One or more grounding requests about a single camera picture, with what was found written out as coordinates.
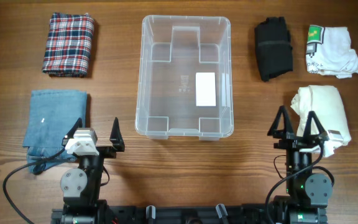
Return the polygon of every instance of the folded clothing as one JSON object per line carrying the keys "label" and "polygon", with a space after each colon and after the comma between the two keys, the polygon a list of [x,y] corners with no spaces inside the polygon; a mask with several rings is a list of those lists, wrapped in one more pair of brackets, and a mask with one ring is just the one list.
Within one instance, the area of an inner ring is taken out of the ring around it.
{"label": "folded clothing", "polygon": [[[338,89],[333,86],[301,87],[291,102],[291,108],[300,116],[297,136],[302,136],[305,130],[309,111],[314,111],[325,130],[341,132],[343,142],[326,141],[324,157],[334,154],[339,146],[346,146],[352,139],[347,127],[347,119]],[[311,134],[318,134],[314,122],[311,124]]]}
{"label": "folded clothing", "polygon": [[84,77],[88,71],[94,20],[88,14],[53,13],[42,72],[58,77]]}
{"label": "folded clothing", "polygon": [[350,78],[358,73],[358,57],[351,49],[347,27],[310,25],[306,45],[306,67],[310,73]]}
{"label": "folded clothing", "polygon": [[293,70],[290,42],[284,17],[267,18],[255,28],[256,59],[263,81]]}
{"label": "folded clothing", "polygon": [[[78,90],[34,90],[31,93],[29,125],[23,147],[27,147],[27,162],[53,156],[63,149],[62,140],[78,118],[85,124],[86,92]],[[76,157],[66,152],[54,160],[30,166],[33,174],[40,174]]]}

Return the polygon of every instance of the black folded cloth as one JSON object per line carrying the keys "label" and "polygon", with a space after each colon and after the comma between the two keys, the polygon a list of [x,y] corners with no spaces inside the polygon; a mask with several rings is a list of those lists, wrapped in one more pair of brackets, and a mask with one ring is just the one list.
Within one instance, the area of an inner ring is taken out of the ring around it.
{"label": "black folded cloth", "polygon": [[293,70],[290,42],[284,17],[266,18],[255,28],[256,59],[263,81]]}

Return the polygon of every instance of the blue denim cloth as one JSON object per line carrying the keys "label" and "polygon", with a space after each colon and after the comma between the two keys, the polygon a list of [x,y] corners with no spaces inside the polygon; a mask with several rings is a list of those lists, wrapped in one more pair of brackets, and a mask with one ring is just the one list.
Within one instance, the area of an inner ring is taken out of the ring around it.
{"label": "blue denim cloth", "polygon": [[[34,90],[31,93],[29,125],[23,147],[27,147],[27,163],[53,156],[63,149],[62,140],[78,118],[85,124],[86,92],[78,90]],[[76,157],[64,152],[56,159],[30,166],[39,174]]]}

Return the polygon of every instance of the wooden surface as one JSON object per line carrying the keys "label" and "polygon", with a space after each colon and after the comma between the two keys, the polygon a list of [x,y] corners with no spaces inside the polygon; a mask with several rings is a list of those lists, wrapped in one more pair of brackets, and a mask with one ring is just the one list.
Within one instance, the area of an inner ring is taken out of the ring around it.
{"label": "wooden surface", "polygon": [[[282,154],[273,149],[275,140],[266,136],[267,130],[278,107],[289,108],[297,89],[308,85],[334,85],[341,93],[352,141],[321,162],[336,178],[328,218],[330,223],[358,223],[358,74],[339,80],[309,74],[305,65],[310,24],[347,26],[358,54],[358,1],[36,2],[0,4],[0,223],[24,222],[5,199],[2,180],[26,163],[21,145],[31,90],[86,90],[87,124],[96,130],[100,144],[108,143],[113,119],[119,118],[126,151],[106,160],[112,179],[100,195],[110,205],[194,206],[264,202],[279,180],[273,158]],[[97,21],[88,78],[50,78],[41,72],[53,12],[88,12]],[[135,132],[141,23],[149,14],[230,20],[235,127],[231,137],[216,142],[153,141]],[[294,72],[264,83],[254,55],[254,27],[268,16],[287,20]],[[299,118],[292,110],[290,114],[296,129]],[[282,158],[278,161],[283,171]],[[8,191],[31,220],[49,223],[51,209],[63,205],[60,177],[74,166],[64,164],[38,176],[23,170],[10,179]],[[284,195],[284,186],[275,194]]]}

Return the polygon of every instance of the transparent storage box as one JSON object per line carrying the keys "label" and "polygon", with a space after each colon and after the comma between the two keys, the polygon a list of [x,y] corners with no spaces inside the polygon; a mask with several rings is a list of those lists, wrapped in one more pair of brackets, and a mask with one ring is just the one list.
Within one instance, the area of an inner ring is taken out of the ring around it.
{"label": "transparent storage box", "polygon": [[232,134],[228,19],[144,18],[135,128],[152,139],[219,140]]}

